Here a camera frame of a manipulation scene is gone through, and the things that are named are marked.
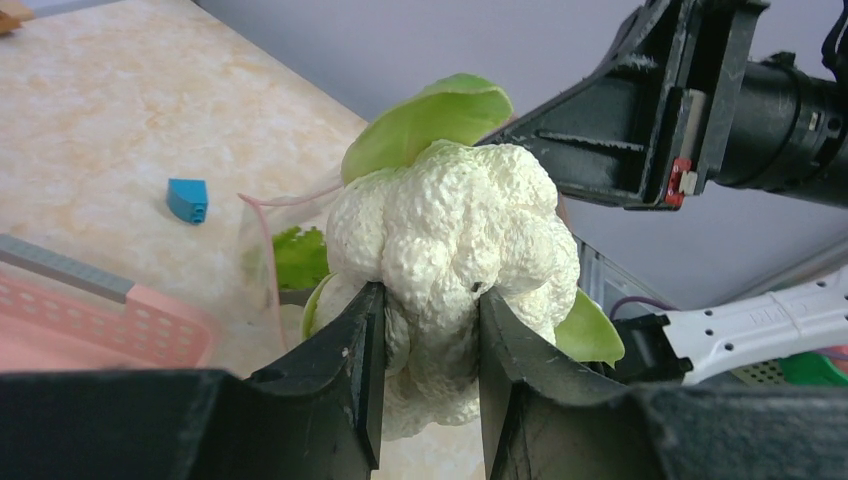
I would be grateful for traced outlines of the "white cauliflower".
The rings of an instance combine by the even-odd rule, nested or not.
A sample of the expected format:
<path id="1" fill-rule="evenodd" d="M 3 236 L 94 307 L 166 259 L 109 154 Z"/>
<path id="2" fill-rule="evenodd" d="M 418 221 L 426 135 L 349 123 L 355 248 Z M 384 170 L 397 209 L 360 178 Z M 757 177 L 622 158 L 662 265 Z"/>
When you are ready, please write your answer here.
<path id="1" fill-rule="evenodd" d="M 342 160 L 324 233 L 329 274 L 303 333 L 365 284 L 385 286 L 386 440 L 478 418 L 478 305 L 490 290 L 572 359 L 624 357 L 605 314 L 577 313 L 578 248 L 548 173 L 522 146 L 481 144 L 512 112 L 498 85 L 454 74 L 381 114 Z"/>

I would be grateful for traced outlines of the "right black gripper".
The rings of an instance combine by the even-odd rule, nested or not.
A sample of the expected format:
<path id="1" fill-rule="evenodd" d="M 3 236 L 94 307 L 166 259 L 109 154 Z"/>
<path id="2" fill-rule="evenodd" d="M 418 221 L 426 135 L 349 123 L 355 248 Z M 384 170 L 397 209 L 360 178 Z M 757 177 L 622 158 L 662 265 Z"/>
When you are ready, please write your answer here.
<path id="1" fill-rule="evenodd" d="M 708 183 L 847 204 L 847 17 L 821 55 L 749 57 L 764 1 L 648 1 L 586 78 L 483 139 L 529 150 L 566 196 L 677 209 Z"/>

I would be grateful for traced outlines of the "clear pink zip bag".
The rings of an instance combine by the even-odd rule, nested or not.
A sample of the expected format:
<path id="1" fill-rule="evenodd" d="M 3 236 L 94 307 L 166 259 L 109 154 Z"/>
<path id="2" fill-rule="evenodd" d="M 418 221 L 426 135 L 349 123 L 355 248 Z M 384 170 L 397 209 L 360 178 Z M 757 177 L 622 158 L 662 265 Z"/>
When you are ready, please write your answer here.
<path id="1" fill-rule="evenodd" d="M 238 195 L 244 203 L 238 233 L 243 291 L 279 332 L 283 352 L 302 342 L 307 301 L 329 273 L 324 233 L 341 188 L 332 174 L 299 193 Z"/>

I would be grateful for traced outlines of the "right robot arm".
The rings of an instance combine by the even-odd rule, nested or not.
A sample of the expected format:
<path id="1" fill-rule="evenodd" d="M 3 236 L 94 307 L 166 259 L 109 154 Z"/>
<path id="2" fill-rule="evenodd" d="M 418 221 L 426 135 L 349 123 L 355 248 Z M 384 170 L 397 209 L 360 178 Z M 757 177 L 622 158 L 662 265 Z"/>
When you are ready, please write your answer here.
<path id="1" fill-rule="evenodd" d="M 789 52 L 749 57 L 763 1 L 647 1 L 596 70 L 487 137 L 530 150 L 567 196 L 679 209 L 709 182 L 847 204 L 847 18 L 822 45 L 830 80 Z M 694 311 L 619 321 L 620 382 L 695 384 L 847 341 L 847 272 Z"/>

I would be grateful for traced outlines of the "green celery stalk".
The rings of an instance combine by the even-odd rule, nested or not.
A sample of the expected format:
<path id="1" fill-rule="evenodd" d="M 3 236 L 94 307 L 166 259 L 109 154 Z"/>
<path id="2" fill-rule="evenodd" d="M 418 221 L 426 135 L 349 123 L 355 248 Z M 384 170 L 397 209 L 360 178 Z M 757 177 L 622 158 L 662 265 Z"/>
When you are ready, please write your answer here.
<path id="1" fill-rule="evenodd" d="M 329 273 L 327 247 L 317 227 L 294 226 L 272 237 L 279 290 L 316 287 Z"/>

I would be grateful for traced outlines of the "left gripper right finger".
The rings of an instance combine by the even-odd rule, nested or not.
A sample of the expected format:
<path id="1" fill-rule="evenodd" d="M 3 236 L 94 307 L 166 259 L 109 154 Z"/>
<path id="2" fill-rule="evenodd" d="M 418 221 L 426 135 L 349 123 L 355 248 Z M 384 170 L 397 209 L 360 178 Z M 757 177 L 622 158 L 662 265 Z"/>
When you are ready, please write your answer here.
<path id="1" fill-rule="evenodd" d="M 497 291 L 482 296 L 479 313 L 487 478 L 629 478 L 614 452 L 621 386 L 532 331 Z"/>

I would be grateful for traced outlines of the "pink plastic basket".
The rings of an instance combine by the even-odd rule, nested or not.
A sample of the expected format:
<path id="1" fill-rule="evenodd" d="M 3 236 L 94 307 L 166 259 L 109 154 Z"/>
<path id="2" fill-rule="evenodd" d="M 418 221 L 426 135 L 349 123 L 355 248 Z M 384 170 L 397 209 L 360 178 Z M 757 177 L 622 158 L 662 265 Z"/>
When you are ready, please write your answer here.
<path id="1" fill-rule="evenodd" d="M 206 312 L 125 277 L 1 236 L 1 370 L 198 368 Z"/>

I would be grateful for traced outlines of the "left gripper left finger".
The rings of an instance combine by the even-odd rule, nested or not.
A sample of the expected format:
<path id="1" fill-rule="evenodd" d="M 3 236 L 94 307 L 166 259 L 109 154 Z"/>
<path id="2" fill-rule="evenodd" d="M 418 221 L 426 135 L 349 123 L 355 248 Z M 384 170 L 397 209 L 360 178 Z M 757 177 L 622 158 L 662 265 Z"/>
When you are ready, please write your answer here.
<path id="1" fill-rule="evenodd" d="M 368 479 L 380 461 L 386 291 L 366 284 L 343 312 L 255 371 L 265 479 Z"/>

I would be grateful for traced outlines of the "green bell pepper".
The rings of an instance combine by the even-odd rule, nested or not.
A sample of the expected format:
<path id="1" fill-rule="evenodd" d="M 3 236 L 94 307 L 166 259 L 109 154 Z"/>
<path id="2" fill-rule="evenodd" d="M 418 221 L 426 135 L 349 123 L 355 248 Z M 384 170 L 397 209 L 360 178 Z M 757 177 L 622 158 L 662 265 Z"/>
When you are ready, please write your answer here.
<path id="1" fill-rule="evenodd" d="M 784 379 L 793 385 L 847 386 L 847 359 L 806 352 L 780 359 Z"/>

